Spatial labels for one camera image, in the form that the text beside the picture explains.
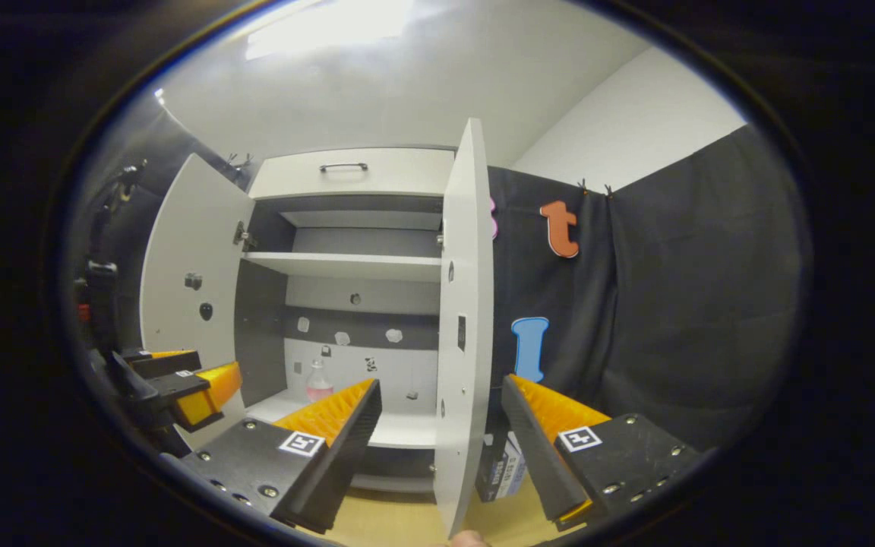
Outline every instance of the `box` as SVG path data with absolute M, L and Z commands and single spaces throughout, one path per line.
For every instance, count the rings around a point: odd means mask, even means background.
M 475 487 L 483 502 L 515 495 L 525 479 L 525 457 L 512 432 L 488 433 Z

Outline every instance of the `white wall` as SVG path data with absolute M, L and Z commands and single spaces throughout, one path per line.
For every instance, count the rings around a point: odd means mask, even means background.
M 511 169 L 617 190 L 744 125 L 718 91 L 657 48 L 599 84 Z

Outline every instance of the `black fabric backdrop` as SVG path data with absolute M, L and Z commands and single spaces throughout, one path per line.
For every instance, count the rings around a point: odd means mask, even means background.
M 612 416 L 642 413 L 700 450 L 732 439 L 778 380 L 808 260 L 791 176 L 760 136 L 740 128 L 611 197 L 494 167 L 489 184 L 499 236 L 488 430 L 507 428 L 511 322 L 544 316 L 540 384 Z M 556 200 L 577 217 L 571 259 L 552 252 L 539 215 Z
M 617 314 L 600 409 L 699 449 L 778 380 L 809 262 L 791 174 L 750 127 L 614 193 Z

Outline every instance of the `pink bottle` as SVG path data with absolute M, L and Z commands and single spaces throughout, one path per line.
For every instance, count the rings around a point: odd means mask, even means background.
M 323 371 L 323 361 L 313 359 L 312 372 L 309 373 L 309 378 L 306 378 L 306 396 L 309 402 L 315 403 L 330 395 L 333 395 L 333 385 Z

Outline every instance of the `finger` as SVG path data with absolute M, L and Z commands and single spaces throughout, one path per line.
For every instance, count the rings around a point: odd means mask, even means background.
M 461 530 L 451 538 L 451 547 L 488 547 L 488 544 L 475 530 Z

